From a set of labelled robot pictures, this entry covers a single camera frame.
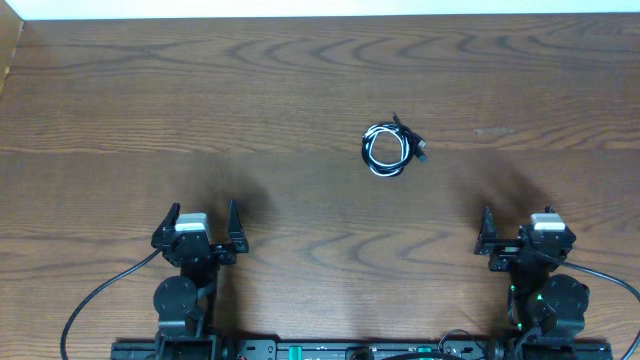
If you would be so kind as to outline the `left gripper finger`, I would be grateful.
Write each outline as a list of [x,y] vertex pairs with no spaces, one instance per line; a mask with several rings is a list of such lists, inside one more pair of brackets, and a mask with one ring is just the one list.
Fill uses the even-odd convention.
[[237,202],[235,200],[230,201],[229,223],[227,232],[231,239],[231,242],[234,245],[246,244],[246,235],[239,219]]
[[173,203],[165,218],[152,234],[153,245],[164,245],[166,242],[171,242],[169,237],[175,232],[175,224],[179,217],[179,212],[180,204]]

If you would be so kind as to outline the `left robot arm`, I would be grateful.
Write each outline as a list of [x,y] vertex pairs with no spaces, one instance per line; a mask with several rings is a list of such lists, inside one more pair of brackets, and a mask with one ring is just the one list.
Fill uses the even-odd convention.
[[154,359],[237,357],[234,341],[212,327],[219,271],[249,251],[234,200],[230,202],[227,233],[228,242],[214,244],[207,215],[182,214],[178,203],[154,231],[151,246],[180,270],[179,275],[162,281],[154,293],[158,313]]

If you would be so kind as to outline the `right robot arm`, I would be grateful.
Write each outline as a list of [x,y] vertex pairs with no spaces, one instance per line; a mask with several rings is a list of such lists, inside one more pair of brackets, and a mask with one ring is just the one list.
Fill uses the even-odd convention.
[[573,249],[575,234],[551,207],[530,216],[514,239],[501,239],[491,210],[483,210],[476,255],[492,272],[507,272],[509,322],[517,331],[488,342],[487,359],[575,359],[590,290],[555,270]]

